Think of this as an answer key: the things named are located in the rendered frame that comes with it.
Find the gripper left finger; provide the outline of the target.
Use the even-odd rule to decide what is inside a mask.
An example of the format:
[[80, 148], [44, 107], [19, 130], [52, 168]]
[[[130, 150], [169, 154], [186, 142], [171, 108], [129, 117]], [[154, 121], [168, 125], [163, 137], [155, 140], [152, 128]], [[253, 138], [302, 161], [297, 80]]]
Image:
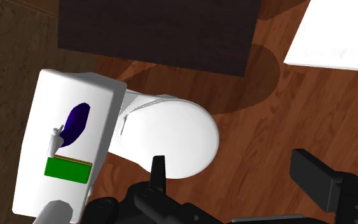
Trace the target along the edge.
[[154, 156], [149, 181], [133, 184], [125, 198], [102, 197], [89, 202], [83, 224], [224, 224], [191, 203], [166, 194], [165, 157]]

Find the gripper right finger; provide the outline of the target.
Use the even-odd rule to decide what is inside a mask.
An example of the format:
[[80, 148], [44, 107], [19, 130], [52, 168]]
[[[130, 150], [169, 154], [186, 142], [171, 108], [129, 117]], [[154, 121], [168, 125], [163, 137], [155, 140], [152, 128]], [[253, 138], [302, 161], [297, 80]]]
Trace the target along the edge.
[[335, 171], [305, 149], [291, 153], [291, 179], [325, 212], [334, 224], [358, 224], [358, 176]]

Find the green flat box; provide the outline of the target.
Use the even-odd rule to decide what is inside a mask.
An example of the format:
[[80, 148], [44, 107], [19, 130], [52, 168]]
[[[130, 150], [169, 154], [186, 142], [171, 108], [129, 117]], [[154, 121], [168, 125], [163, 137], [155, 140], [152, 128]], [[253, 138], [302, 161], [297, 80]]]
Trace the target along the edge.
[[90, 162], [55, 155], [47, 158], [44, 175], [87, 184], [91, 170], [92, 163]]

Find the dark blue oval object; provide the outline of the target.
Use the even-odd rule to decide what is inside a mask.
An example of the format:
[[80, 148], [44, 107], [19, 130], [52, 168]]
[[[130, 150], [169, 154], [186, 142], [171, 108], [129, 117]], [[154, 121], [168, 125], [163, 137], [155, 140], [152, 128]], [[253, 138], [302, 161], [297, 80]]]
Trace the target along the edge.
[[90, 106], [83, 102], [72, 108], [67, 117], [63, 131], [59, 136], [64, 140], [61, 148], [69, 146], [82, 134], [90, 112]]

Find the small white figure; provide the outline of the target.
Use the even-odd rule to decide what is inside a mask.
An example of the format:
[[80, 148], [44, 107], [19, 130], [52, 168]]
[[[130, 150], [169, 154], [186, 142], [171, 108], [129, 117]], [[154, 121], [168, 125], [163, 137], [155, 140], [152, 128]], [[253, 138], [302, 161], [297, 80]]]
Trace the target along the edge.
[[60, 136], [64, 125], [61, 125], [59, 128], [54, 128], [52, 130], [50, 144], [48, 148], [48, 157], [53, 158], [57, 150], [63, 145], [64, 139]]

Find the pale grey cylinder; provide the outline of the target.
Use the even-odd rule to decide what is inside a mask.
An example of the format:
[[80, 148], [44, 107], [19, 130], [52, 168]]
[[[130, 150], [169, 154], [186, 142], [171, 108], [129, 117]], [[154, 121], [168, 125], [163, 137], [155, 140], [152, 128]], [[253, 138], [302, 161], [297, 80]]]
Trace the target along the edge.
[[73, 209], [62, 200], [50, 201], [32, 224], [70, 224]]

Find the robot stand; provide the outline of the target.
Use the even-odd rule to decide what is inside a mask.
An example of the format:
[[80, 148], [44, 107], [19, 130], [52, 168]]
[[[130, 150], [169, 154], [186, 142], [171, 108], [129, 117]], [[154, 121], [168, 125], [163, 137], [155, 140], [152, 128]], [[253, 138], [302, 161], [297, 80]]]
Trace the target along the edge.
[[58, 46], [243, 76], [261, 0], [59, 0]]

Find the white rectangular furniture block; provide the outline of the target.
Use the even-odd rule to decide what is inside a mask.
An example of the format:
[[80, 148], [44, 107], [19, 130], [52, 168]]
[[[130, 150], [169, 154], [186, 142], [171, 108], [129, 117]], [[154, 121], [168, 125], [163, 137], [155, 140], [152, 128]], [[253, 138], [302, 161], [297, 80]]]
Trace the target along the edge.
[[284, 63], [358, 71], [358, 0], [310, 0]]

